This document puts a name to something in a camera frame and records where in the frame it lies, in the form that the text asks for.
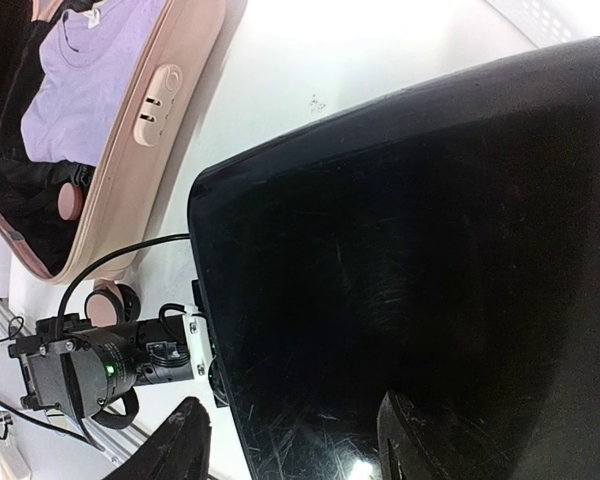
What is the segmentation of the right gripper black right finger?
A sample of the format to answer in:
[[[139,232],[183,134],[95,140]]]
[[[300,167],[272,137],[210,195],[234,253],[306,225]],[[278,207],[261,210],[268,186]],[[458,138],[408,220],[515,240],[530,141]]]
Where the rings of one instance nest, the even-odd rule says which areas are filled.
[[[385,393],[377,415],[384,479],[506,479],[507,454],[470,420],[449,408],[419,409],[404,393]]]

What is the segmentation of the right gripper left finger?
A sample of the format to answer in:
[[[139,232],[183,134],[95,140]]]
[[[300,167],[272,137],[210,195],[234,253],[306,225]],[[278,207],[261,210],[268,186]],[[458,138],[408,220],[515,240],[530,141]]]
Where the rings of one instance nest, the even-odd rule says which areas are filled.
[[[196,397],[186,397],[149,439],[114,471],[115,479],[207,479],[211,421]]]

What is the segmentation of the black pink tiered rack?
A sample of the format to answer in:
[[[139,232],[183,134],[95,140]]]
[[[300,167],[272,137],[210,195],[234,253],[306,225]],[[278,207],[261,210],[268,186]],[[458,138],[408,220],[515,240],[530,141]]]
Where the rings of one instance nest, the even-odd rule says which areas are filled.
[[[382,477],[395,390],[483,429],[506,479],[600,479],[600,37],[209,167],[188,225],[253,478]]]

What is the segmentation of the pink hard-shell suitcase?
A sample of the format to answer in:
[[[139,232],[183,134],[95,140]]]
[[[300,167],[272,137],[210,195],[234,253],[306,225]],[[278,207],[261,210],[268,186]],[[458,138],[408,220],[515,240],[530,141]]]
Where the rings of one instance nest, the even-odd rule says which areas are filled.
[[[115,282],[141,241],[222,1],[0,1],[0,235],[39,281]]]

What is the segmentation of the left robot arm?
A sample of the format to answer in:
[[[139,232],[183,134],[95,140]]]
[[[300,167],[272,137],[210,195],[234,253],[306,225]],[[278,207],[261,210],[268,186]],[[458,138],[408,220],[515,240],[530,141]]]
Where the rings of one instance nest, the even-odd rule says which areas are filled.
[[[213,342],[205,315],[194,305],[167,303],[154,319],[131,318],[106,327],[67,312],[73,292],[100,267],[189,238],[171,234],[101,257],[75,277],[56,315],[38,321],[34,334],[0,340],[0,410],[48,430],[55,425],[31,414],[58,410],[80,428],[74,439],[95,445],[85,420],[114,430],[130,426],[139,412],[136,387],[208,382]]]

